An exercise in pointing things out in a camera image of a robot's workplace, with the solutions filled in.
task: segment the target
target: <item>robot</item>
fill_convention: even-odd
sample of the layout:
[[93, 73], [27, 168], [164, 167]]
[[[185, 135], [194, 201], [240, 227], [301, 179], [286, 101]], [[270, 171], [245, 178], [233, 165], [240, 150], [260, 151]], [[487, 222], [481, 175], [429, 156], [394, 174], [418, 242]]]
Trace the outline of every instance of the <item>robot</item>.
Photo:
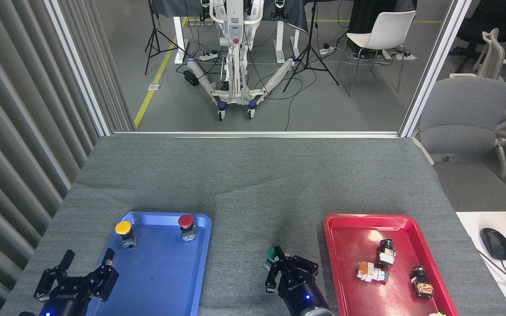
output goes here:
[[247, 52], [253, 49], [255, 32], [263, 17], [264, 0], [201, 0], [209, 6], [208, 15], [222, 30], [220, 45], [228, 48], [224, 58], [225, 80], [219, 90], [209, 82], [197, 62], [188, 57], [187, 66], [217, 106], [218, 118], [225, 118], [227, 104], [247, 105], [247, 117], [255, 116], [257, 105], [277, 86], [295, 60], [291, 56], [271, 77], [262, 89], [250, 90], [247, 86]]

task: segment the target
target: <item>white chair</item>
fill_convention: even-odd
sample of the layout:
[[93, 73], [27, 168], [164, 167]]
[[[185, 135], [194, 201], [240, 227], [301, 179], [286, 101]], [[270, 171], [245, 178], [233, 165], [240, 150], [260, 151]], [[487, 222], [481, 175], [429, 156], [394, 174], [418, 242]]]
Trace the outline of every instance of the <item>white chair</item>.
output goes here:
[[[398, 88], [401, 82], [401, 71], [403, 70], [403, 60], [405, 58], [405, 47], [402, 45], [409, 31], [409, 26], [415, 17], [415, 11], [408, 12], [382, 12], [376, 18], [372, 32], [367, 34], [347, 33], [347, 38], [354, 44], [360, 47], [357, 58], [357, 66], [353, 76], [353, 86], [351, 87], [350, 97], [353, 97], [353, 90], [355, 88], [355, 79], [357, 77], [357, 69], [360, 62], [360, 54], [363, 49], [370, 50], [387, 50], [401, 46], [403, 48], [403, 55], [401, 58], [401, 66], [399, 69]], [[339, 70], [343, 62], [343, 54], [341, 54], [341, 62], [339, 63]]]

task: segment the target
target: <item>metal frame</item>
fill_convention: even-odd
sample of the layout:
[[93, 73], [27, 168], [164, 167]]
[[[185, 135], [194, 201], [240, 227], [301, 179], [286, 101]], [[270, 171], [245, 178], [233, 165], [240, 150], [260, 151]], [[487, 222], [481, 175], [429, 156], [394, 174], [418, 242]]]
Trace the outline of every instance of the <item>metal frame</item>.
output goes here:
[[434, 44], [432, 55], [425, 67], [425, 72], [413, 95], [411, 106], [399, 130], [398, 134], [400, 137], [408, 137], [413, 134], [427, 98], [432, 91], [434, 82], [436, 82], [436, 78], [440, 73], [444, 60], [446, 60], [446, 56], [448, 56], [448, 52], [456, 38], [456, 33], [462, 24], [462, 20], [464, 20], [464, 16], [466, 16], [471, 2], [472, 0], [454, 0], [452, 2], [452, 6], [450, 6], [446, 15], [447, 18], [442, 23], [440, 34]]
[[[413, 131], [416, 128], [416, 124], [418, 122], [419, 116], [422, 112], [425, 102], [432, 90], [434, 82], [440, 73], [441, 67], [444, 64], [444, 60], [448, 55], [450, 47], [456, 38], [456, 33], [458, 32], [458, 28], [460, 24], [462, 24], [462, 20], [466, 15], [466, 12], [470, 6], [472, 0], [453, 0], [452, 5], [449, 8], [447, 18], [444, 20], [440, 35], [437, 38], [437, 41], [434, 45], [432, 56], [429, 58], [427, 62], [427, 66], [425, 68], [425, 72], [421, 78], [420, 84], [417, 87], [417, 90], [413, 96], [413, 100], [409, 107], [409, 110], [405, 116], [405, 120], [402, 123], [399, 131], [390, 133], [390, 132], [369, 132], [369, 133], [357, 133], [357, 132], [339, 132], [339, 133], [314, 133], [314, 132], [302, 132], [302, 133], [294, 133], [294, 132], [269, 132], [269, 133], [229, 133], [229, 134], [219, 134], [219, 133], [156, 133], [156, 134], [165, 134], [165, 135], [185, 135], [185, 136], [272, 136], [272, 137], [348, 137], [348, 138], [357, 138], [357, 137], [366, 137], [366, 138], [395, 138], [399, 137], [408, 137], [411, 136]], [[93, 119], [95, 128], [97, 133], [100, 136], [110, 135], [110, 130], [106, 124], [104, 116], [99, 109], [97, 100], [95, 95], [90, 87], [90, 84], [87, 80], [86, 72], [82, 67], [82, 64], [79, 60], [79, 56], [76, 52], [76, 48], [73, 44], [72, 38], [68, 31], [68, 27], [65, 24], [64, 17], [60, 11], [58, 0], [44, 0], [48, 13], [52, 19], [54, 27], [58, 32], [58, 36], [60, 37], [60, 41], [62, 42], [62, 46], [66, 52], [66, 56], [68, 57], [68, 62], [74, 69], [74, 74], [76, 79], [78, 80], [78, 84], [81, 87], [82, 94], [84, 99], [86, 100], [88, 106], [88, 110], [90, 112], [91, 118]]]

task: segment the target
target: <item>blue tray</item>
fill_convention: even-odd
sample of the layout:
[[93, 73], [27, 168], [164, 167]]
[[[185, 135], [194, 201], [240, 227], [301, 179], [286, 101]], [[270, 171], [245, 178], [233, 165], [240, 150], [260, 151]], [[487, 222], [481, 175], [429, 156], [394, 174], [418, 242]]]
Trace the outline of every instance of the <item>blue tray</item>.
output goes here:
[[196, 239], [184, 242], [177, 221], [183, 214], [130, 212], [137, 246], [125, 250], [114, 231], [107, 248], [119, 278], [107, 302], [91, 300], [87, 316], [195, 316], [206, 263], [212, 221], [195, 219]]

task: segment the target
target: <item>red tray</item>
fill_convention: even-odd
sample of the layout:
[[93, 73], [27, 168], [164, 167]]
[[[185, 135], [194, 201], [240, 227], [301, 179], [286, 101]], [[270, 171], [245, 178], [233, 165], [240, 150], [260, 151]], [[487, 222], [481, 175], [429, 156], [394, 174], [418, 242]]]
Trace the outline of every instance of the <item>red tray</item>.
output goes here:
[[[329, 214], [325, 238], [341, 316], [457, 316], [438, 268], [417, 223], [405, 215]], [[396, 251], [387, 283], [357, 278], [358, 262], [376, 263], [380, 240], [391, 238]], [[410, 283], [412, 268], [423, 266], [434, 288], [418, 298]]]

